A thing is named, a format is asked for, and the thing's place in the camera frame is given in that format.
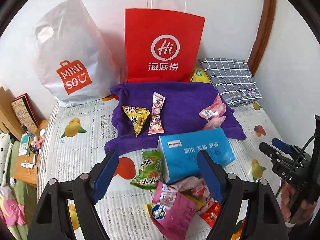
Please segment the white strawberry jelly packet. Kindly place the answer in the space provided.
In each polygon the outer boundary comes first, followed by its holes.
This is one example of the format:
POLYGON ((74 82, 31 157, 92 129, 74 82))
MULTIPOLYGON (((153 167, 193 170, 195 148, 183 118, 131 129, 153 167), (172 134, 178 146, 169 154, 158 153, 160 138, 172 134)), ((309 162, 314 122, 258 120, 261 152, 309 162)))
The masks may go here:
POLYGON ((186 197, 197 204, 197 211, 207 211, 215 202, 203 178, 189 177, 186 182, 186 197))

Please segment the small red snack packet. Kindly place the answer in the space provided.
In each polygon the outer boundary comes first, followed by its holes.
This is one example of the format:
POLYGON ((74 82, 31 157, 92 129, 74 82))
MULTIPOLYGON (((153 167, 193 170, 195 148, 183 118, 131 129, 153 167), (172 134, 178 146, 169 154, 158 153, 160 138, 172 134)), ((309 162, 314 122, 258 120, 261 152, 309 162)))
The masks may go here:
POLYGON ((221 207, 221 204, 214 201, 206 211, 200 213, 200 217, 212 228, 219 216, 221 207))

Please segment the pale pink packet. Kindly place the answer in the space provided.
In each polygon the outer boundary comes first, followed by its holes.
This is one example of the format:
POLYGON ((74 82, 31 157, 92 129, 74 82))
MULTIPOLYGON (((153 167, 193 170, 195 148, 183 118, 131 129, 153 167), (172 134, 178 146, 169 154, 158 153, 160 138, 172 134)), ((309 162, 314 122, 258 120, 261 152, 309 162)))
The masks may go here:
POLYGON ((170 186, 177 191, 183 192, 188 191, 193 188, 195 188, 200 183, 200 178, 197 178, 195 176, 191 176, 185 179, 182 179, 174 184, 171 184, 170 186))

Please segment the large pink snack bag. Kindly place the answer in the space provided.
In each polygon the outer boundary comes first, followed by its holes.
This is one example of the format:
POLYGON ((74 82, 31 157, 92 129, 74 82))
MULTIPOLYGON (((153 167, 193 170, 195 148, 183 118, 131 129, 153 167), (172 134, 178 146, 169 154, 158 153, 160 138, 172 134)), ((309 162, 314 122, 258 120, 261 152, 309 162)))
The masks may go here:
POLYGON ((152 203, 144 207, 165 238, 185 239, 189 225, 203 203, 160 181, 152 203))

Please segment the green snack packet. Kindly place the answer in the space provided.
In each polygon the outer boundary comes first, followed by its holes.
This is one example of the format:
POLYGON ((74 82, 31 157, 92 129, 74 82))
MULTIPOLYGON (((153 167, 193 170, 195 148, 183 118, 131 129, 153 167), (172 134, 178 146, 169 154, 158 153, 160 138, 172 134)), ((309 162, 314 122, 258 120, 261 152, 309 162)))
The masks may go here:
POLYGON ((142 152, 139 172, 131 185, 145 190, 154 190, 162 177, 163 154, 161 152, 142 152))

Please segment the fruit print bed sheet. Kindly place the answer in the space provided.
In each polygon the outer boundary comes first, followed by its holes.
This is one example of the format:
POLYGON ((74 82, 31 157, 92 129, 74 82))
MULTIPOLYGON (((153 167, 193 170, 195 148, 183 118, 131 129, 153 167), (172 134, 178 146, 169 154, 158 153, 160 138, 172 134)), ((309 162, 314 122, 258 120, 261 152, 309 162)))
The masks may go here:
MULTIPOLYGON (((54 107, 42 146, 38 193, 42 193, 48 180, 74 180, 104 159, 105 144, 118 135, 111 123, 117 105, 118 100, 110 97, 70 108, 54 107)), ((277 191, 280 179, 272 172, 270 159, 259 151, 259 144, 279 137, 278 131, 258 103, 235 107, 234 116, 246 139, 230 140, 235 161, 226 171, 252 181, 251 162, 257 160, 265 168, 263 178, 277 191)), ((141 151, 124 155, 129 167, 127 177, 115 176, 106 195, 95 207, 110 239, 163 238, 145 210, 145 205, 152 202, 153 191, 130 183, 138 172, 141 156, 141 151)))

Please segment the blue tissue pack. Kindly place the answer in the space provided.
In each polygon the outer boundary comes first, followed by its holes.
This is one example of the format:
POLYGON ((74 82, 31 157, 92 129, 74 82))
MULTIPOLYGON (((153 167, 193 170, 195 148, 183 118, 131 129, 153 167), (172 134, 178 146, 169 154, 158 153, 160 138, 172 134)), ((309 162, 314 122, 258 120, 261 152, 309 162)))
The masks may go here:
POLYGON ((221 128, 160 136, 157 151, 163 154, 165 183, 170 185, 190 176, 200 176, 197 154, 202 150, 222 167, 235 160, 221 128))

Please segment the pink wrapped snack pair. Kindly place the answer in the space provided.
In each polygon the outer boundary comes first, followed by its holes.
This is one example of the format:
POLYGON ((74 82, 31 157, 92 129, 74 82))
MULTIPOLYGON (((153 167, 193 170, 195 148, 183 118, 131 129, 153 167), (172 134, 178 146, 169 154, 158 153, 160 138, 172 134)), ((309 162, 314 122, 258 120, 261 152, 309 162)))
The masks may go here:
POLYGON ((222 102, 221 96, 218 94, 213 103, 199 113, 199 116, 207 121, 203 130, 220 128, 226 119, 225 112, 226 104, 222 102))

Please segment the grey checked folded cloth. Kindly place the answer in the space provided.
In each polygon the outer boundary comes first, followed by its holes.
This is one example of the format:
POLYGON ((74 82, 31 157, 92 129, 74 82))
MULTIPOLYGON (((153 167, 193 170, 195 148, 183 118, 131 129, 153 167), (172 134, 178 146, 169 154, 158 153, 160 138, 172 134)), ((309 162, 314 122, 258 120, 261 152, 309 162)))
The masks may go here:
POLYGON ((261 99, 246 61, 214 57, 198 59, 198 62, 229 106, 247 105, 261 99))

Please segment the yellow triangular snack packet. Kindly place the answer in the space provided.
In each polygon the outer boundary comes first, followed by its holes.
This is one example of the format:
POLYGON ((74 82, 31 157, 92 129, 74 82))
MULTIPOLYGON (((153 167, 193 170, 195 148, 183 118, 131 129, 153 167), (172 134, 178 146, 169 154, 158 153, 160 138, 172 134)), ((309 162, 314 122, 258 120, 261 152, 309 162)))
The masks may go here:
POLYGON ((122 106, 124 113, 130 119, 136 137, 142 131, 142 128, 150 114, 144 107, 122 106))

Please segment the pink cartoon candy packet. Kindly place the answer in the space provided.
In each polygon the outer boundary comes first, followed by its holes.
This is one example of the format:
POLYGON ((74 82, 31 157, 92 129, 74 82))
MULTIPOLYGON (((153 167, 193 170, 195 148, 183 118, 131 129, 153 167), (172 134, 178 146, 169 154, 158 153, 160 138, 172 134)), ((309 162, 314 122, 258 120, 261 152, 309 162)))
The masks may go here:
POLYGON ((157 92, 153 93, 153 103, 151 109, 151 119, 149 124, 148 135, 164 133, 160 113, 164 105, 165 97, 157 92))

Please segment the red framed book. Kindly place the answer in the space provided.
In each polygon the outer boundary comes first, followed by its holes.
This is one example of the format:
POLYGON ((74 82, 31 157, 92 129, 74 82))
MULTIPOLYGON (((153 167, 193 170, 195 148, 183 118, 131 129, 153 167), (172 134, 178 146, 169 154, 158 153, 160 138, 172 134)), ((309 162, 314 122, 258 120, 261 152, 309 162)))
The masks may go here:
POLYGON ((31 131, 38 129, 39 122, 34 114, 27 93, 14 98, 11 106, 17 119, 22 125, 26 126, 31 131))

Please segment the purple towel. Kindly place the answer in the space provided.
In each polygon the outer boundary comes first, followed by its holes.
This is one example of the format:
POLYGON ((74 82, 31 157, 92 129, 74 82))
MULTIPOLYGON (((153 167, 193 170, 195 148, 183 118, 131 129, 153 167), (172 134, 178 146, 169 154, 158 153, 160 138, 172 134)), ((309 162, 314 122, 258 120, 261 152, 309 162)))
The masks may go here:
POLYGON ((111 88, 111 93, 118 97, 118 106, 112 114, 112 125, 118 136, 108 141, 105 152, 111 149, 119 155, 156 148, 158 135, 149 135, 149 120, 136 135, 131 121, 123 111, 124 106, 152 109, 153 94, 165 97, 161 110, 161 122, 166 135, 199 131, 204 128, 206 120, 199 112, 210 106, 219 94, 213 85, 201 82, 150 82, 121 83, 111 88))

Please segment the yellow packet behind towel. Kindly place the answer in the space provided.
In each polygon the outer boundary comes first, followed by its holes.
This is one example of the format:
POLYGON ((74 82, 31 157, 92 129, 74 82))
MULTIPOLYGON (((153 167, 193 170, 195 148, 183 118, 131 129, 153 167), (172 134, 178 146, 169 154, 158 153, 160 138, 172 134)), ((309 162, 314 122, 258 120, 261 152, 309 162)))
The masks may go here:
POLYGON ((211 84, 211 81, 207 76, 206 72, 201 68, 196 68, 194 70, 190 82, 201 82, 211 84))

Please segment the white Miniso plastic bag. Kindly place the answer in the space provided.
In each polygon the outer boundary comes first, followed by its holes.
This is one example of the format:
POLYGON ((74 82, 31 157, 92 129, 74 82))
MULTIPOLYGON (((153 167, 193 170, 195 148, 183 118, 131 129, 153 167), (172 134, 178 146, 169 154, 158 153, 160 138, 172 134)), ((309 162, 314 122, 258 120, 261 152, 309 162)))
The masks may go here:
POLYGON ((61 107, 102 99, 119 84, 115 66, 82 0, 66 0, 33 30, 33 70, 61 107))

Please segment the red Haidilao paper bag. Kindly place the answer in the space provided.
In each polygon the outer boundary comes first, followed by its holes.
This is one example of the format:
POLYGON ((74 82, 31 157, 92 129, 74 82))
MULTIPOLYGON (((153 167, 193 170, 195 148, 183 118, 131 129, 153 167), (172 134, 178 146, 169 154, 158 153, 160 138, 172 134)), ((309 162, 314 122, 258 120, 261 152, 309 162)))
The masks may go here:
POLYGON ((204 17, 185 11, 125 9, 127 82, 187 82, 193 73, 204 17))

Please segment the brown wooden door frame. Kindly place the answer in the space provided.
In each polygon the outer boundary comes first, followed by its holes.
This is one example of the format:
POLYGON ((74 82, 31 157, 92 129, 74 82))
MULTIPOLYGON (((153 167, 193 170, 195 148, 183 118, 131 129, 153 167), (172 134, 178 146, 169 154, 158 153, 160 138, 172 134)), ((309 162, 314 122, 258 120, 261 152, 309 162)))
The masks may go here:
POLYGON ((263 58, 272 31, 277 0, 264 0, 259 27, 248 59, 249 69, 254 76, 263 58))

